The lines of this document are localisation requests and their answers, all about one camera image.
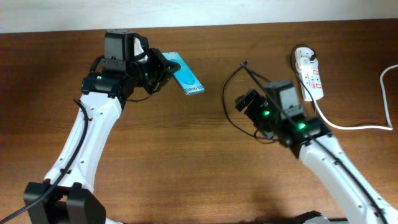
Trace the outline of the blue screen Galaxy smartphone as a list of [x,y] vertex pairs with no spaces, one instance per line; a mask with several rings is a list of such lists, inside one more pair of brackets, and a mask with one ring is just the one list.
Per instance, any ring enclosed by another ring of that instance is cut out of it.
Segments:
[[163,56],[180,65],[180,70],[174,73],[174,79],[186,95],[196,95],[205,91],[205,87],[177,52],[165,52]]

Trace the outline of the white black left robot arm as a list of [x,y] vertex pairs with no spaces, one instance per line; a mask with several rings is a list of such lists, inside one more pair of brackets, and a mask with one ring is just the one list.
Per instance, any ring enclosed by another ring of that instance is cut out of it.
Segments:
[[107,138],[135,88],[149,95],[181,68],[131,30],[107,30],[104,55],[92,63],[76,100],[78,114],[57,161],[43,182],[28,183],[23,199],[32,223],[112,223],[94,195]]

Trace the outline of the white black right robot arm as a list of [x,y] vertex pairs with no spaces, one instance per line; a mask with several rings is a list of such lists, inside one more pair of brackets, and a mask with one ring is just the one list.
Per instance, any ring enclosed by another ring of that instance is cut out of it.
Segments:
[[345,154],[336,136],[315,116],[307,116],[290,80],[270,82],[263,95],[249,90],[235,107],[266,138],[277,137],[311,170],[350,223],[397,223],[397,209],[385,201]]

